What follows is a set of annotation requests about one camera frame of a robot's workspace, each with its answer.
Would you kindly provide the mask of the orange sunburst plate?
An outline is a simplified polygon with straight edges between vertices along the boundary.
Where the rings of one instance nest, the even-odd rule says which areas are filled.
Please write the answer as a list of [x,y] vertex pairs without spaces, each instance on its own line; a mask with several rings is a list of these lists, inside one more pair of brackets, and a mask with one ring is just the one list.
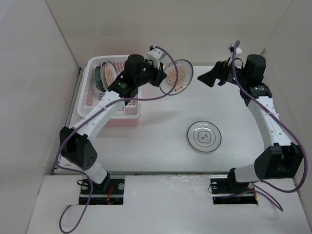
[[175,65],[170,63],[163,71],[167,76],[159,87],[164,94],[174,87],[169,93],[171,96],[183,92],[191,83],[194,75],[193,65],[185,59],[175,60]]
[[106,82],[106,87],[108,88],[113,84],[117,78],[117,70],[112,62],[108,61],[104,68],[104,81]]

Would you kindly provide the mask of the blue patterned small plate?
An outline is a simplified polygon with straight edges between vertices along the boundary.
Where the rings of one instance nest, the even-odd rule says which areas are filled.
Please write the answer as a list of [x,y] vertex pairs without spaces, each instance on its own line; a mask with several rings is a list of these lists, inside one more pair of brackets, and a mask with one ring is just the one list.
[[96,87],[102,91],[103,85],[101,80],[101,69],[100,66],[95,68],[95,81],[96,81]]

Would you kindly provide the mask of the white grey pattern plate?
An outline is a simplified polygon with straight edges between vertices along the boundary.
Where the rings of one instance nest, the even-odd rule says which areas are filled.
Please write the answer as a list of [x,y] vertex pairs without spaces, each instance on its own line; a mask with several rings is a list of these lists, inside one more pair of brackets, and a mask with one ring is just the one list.
[[198,152],[211,153],[221,145],[222,135],[211,122],[197,121],[188,128],[187,140]]

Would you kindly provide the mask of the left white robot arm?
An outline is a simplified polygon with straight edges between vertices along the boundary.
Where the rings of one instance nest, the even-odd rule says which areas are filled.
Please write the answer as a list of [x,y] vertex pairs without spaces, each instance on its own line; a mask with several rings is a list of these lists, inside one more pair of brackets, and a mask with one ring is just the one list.
[[59,133],[61,156],[91,180],[90,184],[97,193],[108,190],[110,175],[98,163],[93,141],[115,113],[137,96],[139,87],[147,83],[155,87],[161,84],[166,78],[161,62],[163,57],[163,52],[158,49],[150,51],[145,58],[138,54],[129,55],[120,73],[115,72],[111,62],[106,62],[105,75],[111,85],[103,98],[84,120],[72,128],[63,127]]

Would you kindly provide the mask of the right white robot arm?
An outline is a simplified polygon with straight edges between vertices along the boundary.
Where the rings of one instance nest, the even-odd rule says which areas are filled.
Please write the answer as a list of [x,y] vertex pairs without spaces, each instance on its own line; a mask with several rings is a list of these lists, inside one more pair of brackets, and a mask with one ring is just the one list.
[[242,187],[252,182],[269,179],[293,178],[301,164],[303,177],[307,176],[307,155],[297,137],[281,123],[273,106],[273,96],[263,83],[266,59],[261,55],[250,54],[245,65],[238,68],[232,59],[218,61],[213,69],[197,79],[209,87],[225,83],[237,85],[245,105],[252,113],[260,130],[264,152],[254,163],[232,168],[226,180],[217,180],[216,193],[240,193]]

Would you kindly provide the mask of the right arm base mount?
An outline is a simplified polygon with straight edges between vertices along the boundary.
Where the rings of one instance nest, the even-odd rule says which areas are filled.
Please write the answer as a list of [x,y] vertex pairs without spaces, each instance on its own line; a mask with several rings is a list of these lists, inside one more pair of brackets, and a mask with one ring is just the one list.
[[208,188],[214,205],[257,205],[257,196],[253,184],[238,183],[230,185],[226,177],[210,177]]

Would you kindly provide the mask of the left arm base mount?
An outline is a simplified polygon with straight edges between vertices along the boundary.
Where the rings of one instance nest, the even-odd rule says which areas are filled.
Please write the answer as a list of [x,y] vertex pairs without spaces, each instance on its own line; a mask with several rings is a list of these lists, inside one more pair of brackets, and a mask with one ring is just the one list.
[[[77,185],[80,186],[80,195],[78,198],[79,205],[87,204],[90,183],[89,180],[84,178],[77,181]],[[105,191],[94,185],[92,196],[89,205],[123,205],[124,199],[124,178],[112,178]]]

